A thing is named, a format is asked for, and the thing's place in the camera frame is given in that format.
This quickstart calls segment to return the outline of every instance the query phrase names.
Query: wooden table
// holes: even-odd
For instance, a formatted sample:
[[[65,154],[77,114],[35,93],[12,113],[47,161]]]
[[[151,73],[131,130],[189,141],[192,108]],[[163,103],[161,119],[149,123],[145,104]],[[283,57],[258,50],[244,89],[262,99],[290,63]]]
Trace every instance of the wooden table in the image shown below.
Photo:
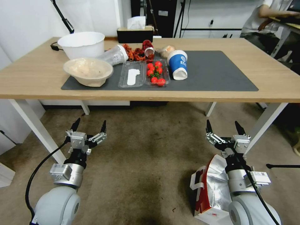
[[[280,48],[282,47],[282,45],[285,43],[286,39],[289,37],[291,32],[300,34],[300,25],[294,23],[283,23],[280,21],[280,19],[277,19],[275,17],[270,17],[270,19],[272,19],[274,23],[279,23],[281,26],[283,26],[286,29],[286,32],[282,33],[279,42],[277,43],[276,47],[271,53],[271,56],[275,57],[278,51],[280,50]]]
[[[271,104],[249,133],[252,141],[248,150],[287,103],[300,103],[300,76],[243,38],[162,38],[155,39],[153,45],[155,48],[161,48],[171,44],[182,50],[221,50],[259,88],[257,92],[61,90],[68,78],[63,71],[63,64],[68,58],[63,51],[57,52],[50,48],[50,43],[55,40],[57,38],[50,39],[0,71],[0,98],[10,99],[50,152],[56,149],[57,145],[25,99],[211,102],[208,114],[213,108],[212,102],[269,102]],[[116,41],[105,41],[105,48],[111,48],[115,44]],[[60,151],[53,156],[59,163],[65,159]]]

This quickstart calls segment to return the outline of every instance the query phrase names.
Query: clear plastic tray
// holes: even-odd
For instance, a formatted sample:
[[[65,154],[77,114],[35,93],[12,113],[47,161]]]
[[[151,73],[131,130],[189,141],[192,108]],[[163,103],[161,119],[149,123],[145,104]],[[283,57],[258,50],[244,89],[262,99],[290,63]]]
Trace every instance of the clear plastic tray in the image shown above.
[[[128,71],[130,69],[138,69],[140,71],[139,75],[136,75],[135,77],[135,84],[128,85]],[[138,62],[125,62],[123,63],[120,80],[118,87],[120,88],[135,88],[140,87],[144,84],[146,77],[146,63],[144,61],[138,61]]]
[[[162,74],[160,75],[159,78],[164,78],[166,80],[166,84],[168,84],[171,81],[171,79],[170,79],[167,61],[165,59],[153,60],[152,64],[154,65],[156,61],[160,61],[162,63]],[[147,68],[147,65],[145,65],[145,78],[146,78],[145,83],[149,84],[149,85],[157,86],[156,84],[151,83],[151,77],[147,76],[147,71],[148,71],[148,68]]]

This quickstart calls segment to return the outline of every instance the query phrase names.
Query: cherry tomato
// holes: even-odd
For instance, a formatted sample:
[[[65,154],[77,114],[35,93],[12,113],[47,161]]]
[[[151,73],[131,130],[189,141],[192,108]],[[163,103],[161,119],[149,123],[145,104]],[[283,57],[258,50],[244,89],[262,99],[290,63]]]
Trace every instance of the cherry tomato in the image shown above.
[[[152,68],[154,68],[154,65],[153,65],[152,63],[148,63],[148,64],[147,64],[147,68],[148,68],[148,69],[152,69]]]
[[[157,80],[157,85],[158,86],[164,86],[166,83],[166,80],[164,78],[160,78]]]
[[[152,77],[152,78],[151,78],[151,83],[152,83],[152,84],[156,84],[157,81],[158,81],[157,77]]]
[[[159,74],[162,74],[162,73],[163,73],[163,69],[162,69],[161,67],[158,67],[158,68],[156,69],[156,72],[158,72]]]
[[[161,63],[160,61],[156,61],[156,62],[154,63],[154,65],[155,65],[156,67],[162,67],[162,63]]]
[[[147,76],[148,77],[153,76],[153,74],[154,74],[154,70],[153,69],[150,69],[150,70],[147,71]]]

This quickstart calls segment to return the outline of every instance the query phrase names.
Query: person's arm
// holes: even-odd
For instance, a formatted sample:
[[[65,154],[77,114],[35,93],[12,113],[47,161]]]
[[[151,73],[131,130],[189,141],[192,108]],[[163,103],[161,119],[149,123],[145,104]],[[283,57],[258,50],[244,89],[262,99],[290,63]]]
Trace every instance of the person's arm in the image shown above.
[[[258,16],[260,18],[269,18],[269,17],[290,17],[290,16],[299,16],[299,12],[292,11],[278,11],[270,9],[268,5],[261,5],[258,10]]]

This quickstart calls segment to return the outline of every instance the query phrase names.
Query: gray desk mat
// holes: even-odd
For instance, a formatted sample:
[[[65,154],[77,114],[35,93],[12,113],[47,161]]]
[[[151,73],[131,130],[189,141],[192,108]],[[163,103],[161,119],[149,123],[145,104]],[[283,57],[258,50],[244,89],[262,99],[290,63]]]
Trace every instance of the gray desk mat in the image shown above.
[[[101,87],[87,87],[69,77],[62,90],[136,90],[136,91],[258,91],[258,88],[222,51],[186,51],[187,79],[171,81],[166,87],[143,84],[119,88],[122,64],[114,66],[113,75]]]

